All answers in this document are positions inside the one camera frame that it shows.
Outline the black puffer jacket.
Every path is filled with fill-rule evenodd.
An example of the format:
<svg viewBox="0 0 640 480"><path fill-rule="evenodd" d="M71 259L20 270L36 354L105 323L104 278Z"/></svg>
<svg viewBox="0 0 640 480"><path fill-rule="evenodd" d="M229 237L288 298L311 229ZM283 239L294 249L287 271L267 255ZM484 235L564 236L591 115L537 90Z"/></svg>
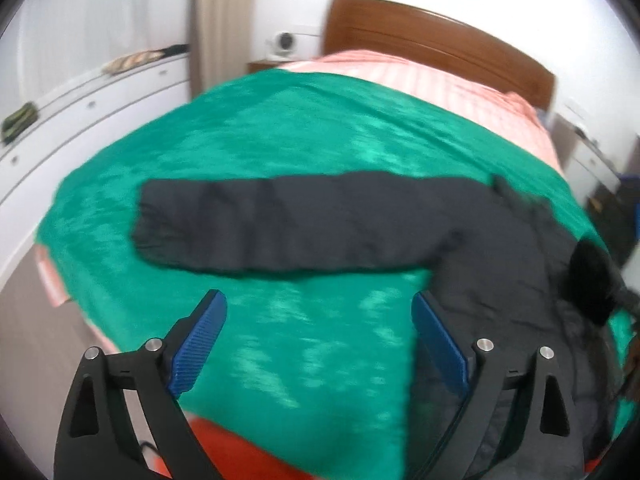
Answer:
<svg viewBox="0 0 640 480"><path fill-rule="evenodd" d="M224 335L209 421L323 479L578 479L610 443L608 252L503 178L384 171L144 182L134 248L260 287ZM411 318L473 350L448 390Z"/></svg>

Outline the green floral blanket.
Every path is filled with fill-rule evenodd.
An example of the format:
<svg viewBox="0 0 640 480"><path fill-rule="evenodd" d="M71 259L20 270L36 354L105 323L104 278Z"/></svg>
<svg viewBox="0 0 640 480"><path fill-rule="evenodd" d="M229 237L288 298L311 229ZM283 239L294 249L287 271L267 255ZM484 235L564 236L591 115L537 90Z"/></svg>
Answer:
<svg viewBox="0 0 640 480"><path fill-rule="evenodd" d="M621 479L637 295L570 187L445 107L267 70L71 172L38 229L116 346L88 351L60 479Z"/></svg>

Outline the dark coat on chair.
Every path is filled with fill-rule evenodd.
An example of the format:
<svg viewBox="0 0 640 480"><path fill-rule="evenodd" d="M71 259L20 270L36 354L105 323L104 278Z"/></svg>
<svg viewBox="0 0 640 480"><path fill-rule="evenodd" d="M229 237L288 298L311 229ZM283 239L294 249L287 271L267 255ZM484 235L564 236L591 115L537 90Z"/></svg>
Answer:
<svg viewBox="0 0 640 480"><path fill-rule="evenodd" d="M614 192L600 184L588 198L588 217L619 266L639 241L639 193L638 174L624 174Z"/></svg>

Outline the white nightstand cabinet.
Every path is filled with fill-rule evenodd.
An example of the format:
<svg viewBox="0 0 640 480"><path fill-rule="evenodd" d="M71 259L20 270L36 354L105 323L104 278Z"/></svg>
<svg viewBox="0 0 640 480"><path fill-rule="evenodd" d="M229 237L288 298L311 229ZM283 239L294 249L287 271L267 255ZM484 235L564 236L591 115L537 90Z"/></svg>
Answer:
<svg viewBox="0 0 640 480"><path fill-rule="evenodd" d="M551 140L564 177L576 202L586 208L600 188L614 194L620 178L614 165L591 140L579 116L571 110L555 112L549 120Z"/></svg>

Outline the pink plaid bed sheet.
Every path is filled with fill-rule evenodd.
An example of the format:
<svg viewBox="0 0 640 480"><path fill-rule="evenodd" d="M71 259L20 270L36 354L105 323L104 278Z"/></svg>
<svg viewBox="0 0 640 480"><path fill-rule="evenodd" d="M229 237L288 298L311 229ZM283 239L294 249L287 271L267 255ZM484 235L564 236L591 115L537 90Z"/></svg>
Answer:
<svg viewBox="0 0 640 480"><path fill-rule="evenodd" d="M401 56L371 50L347 50L312 61L277 67L276 74L330 74L360 79L413 96L480 125L538 158L558 174L563 170L544 128L522 90L499 90L412 62Z"/></svg>

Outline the white long dresser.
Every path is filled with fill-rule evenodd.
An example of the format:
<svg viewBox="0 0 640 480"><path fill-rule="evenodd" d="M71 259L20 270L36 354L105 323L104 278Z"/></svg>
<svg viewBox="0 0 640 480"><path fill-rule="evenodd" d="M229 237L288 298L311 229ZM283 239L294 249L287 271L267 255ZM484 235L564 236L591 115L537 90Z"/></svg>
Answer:
<svg viewBox="0 0 640 480"><path fill-rule="evenodd" d="M1 281L29 251L71 171L189 96L189 59L183 53L116 77L93 78L43 107L40 121L1 150Z"/></svg>

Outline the dark green item on dresser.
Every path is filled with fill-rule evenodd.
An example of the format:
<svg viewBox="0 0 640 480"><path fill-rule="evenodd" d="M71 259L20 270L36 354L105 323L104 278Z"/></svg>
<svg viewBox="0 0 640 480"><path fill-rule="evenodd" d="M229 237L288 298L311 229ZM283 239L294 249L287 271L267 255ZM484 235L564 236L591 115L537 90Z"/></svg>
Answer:
<svg viewBox="0 0 640 480"><path fill-rule="evenodd" d="M4 145L13 143L24 131L38 120L38 108L34 102L27 102L8 116L1 125L1 141Z"/></svg>

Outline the patterned cloth on dresser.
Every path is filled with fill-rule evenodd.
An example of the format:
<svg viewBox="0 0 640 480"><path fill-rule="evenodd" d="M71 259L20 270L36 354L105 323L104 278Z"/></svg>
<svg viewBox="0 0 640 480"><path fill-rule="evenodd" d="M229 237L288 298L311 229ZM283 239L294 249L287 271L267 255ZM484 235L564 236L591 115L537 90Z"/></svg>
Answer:
<svg viewBox="0 0 640 480"><path fill-rule="evenodd" d="M156 49L156 50L144 50L136 53L130 53L120 58L115 58L113 61L106 63L101 68L101 73L108 76L115 76L122 73L129 72L140 66L154 63L162 60L163 58L170 58L171 56L185 54L190 51L187 44L173 44L172 46Z"/></svg>

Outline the brown wooden headboard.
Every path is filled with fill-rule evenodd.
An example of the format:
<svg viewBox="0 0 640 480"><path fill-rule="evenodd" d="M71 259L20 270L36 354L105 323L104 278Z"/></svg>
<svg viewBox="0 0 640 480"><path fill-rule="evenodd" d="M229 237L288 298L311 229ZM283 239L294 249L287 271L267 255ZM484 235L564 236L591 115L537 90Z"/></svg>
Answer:
<svg viewBox="0 0 640 480"><path fill-rule="evenodd" d="M386 0L331 0L322 32L323 55L371 50L515 92L548 110L555 76L510 44L432 11Z"/></svg>

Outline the beige curtain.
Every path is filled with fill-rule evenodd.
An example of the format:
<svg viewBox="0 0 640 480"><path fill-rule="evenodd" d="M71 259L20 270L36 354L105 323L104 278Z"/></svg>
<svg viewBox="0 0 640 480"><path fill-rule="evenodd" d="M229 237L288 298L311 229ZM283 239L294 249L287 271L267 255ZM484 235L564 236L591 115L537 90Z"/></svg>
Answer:
<svg viewBox="0 0 640 480"><path fill-rule="evenodd" d="M191 0L190 91L194 98L245 74L255 0Z"/></svg>

